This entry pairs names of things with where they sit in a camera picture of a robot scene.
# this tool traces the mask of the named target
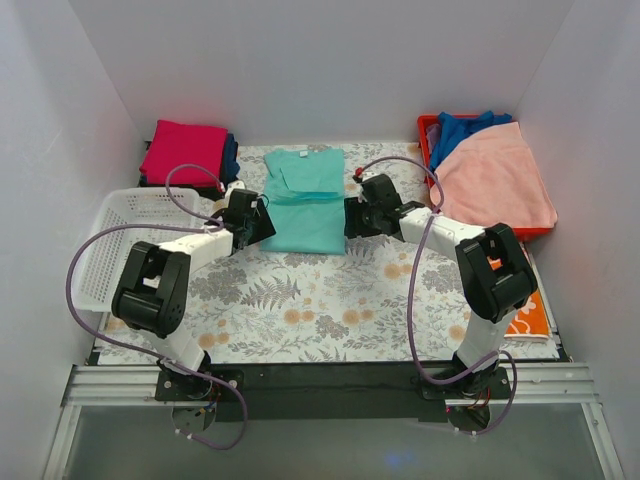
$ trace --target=red basket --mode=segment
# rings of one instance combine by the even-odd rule
[[[475,118],[478,115],[454,115],[456,118]],[[431,155],[429,155],[429,145],[427,143],[427,128],[431,125],[438,123],[438,115],[421,115],[418,117],[418,131],[420,132],[420,150],[422,150],[422,159],[424,164],[429,167],[429,161]],[[429,189],[433,186],[433,182],[427,176],[425,176],[424,183],[427,184]],[[551,231],[550,228],[514,228],[513,231],[521,242],[529,242],[540,235],[545,235]]]

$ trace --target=orange cloth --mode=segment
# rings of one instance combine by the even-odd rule
[[[490,260],[489,263],[494,270],[500,266],[500,260]],[[536,290],[511,321],[509,328],[507,328],[505,338],[544,342],[550,336],[551,327],[549,326],[549,319],[544,302],[542,301],[540,290]]]

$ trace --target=folded shirt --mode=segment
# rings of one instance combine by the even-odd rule
[[[276,234],[260,243],[274,252],[345,254],[344,152],[276,150],[265,155],[264,193]]]

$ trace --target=white plastic basket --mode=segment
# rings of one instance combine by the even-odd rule
[[[182,205],[196,209],[199,196],[195,190],[171,188],[171,193]],[[163,187],[129,188],[111,192],[104,199],[90,236],[116,225],[148,223],[194,227],[196,220],[180,210]],[[187,234],[132,228],[97,240],[83,254],[74,274],[74,305],[94,312],[111,311],[111,300],[133,244],[139,241],[167,242],[184,235]]]

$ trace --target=floral tablecloth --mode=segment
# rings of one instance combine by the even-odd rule
[[[240,179],[261,191],[263,156],[276,148],[322,150],[326,145],[240,148]],[[334,145],[345,152],[347,195],[356,191],[356,167],[384,155],[420,158],[415,144]],[[403,201],[425,201],[424,174],[404,162],[376,165]],[[203,211],[212,202],[202,201]],[[262,252],[249,247],[198,271],[191,279],[184,322],[217,363],[393,361],[411,358],[406,309],[415,245],[383,236],[347,241],[344,256]],[[448,360],[464,338],[470,309],[456,264],[425,251],[415,299],[415,337],[420,356]],[[146,342],[111,318],[107,334]],[[148,364],[137,352],[98,341],[99,364]],[[514,357],[557,358],[553,340],[506,341]]]

